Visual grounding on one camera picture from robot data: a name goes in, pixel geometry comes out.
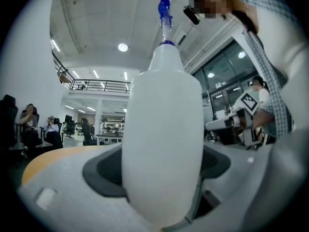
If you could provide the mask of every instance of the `computer monitor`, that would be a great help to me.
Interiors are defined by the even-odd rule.
[[[72,121],[72,116],[66,115],[64,122],[70,122],[70,121]]]

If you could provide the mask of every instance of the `floor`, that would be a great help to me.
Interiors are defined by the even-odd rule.
[[[76,134],[72,137],[73,138],[63,137],[64,148],[83,146],[84,136]],[[38,155],[46,151],[49,151],[48,147],[43,147],[42,149],[38,148],[35,154],[27,154],[26,158],[21,156],[21,150],[10,151],[7,174],[15,190],[21,186],[21,178],[27,165]]]

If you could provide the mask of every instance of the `person wearing plaid shirt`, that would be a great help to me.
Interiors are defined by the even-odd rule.
[[[189,0],[196,14],[206,18],[228,13],[237,17],[244,26],[245,40],[252,50],[269,85],[270,99],[254,115],[253,129],[263,126],[266,134],[279,138],[292,130],[292,117],[284,103],[280,90],[287,83],[287,75],[276,69],[269,61],[259,38],[260,21],[258,10],[268,11],[301,29],[300,22],[284,0]]]

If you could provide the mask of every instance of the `round ceiling light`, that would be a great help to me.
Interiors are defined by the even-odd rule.
[[[240,53],[238,54],[238,57],[239,57],[239,58],[244,58],[245,56],[246,56],[245,52],[240,52]]]
[[[121,44],[118,45],[118,49],[121,52],[126,52],[127,49],[128,49],[128,46],[125,43],[121,43]]]

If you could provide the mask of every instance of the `black pants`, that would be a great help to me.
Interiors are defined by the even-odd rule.
[[[46,134],[46,142],[51,143],[55,149],[63,148],[61,137],[59,132],[57,131],[50,131]]]
[[[28,148],[35,148],[35,146],[40,145],[42,140],[39,138],[37,130],[29,130],[22,135],[23,143]]]

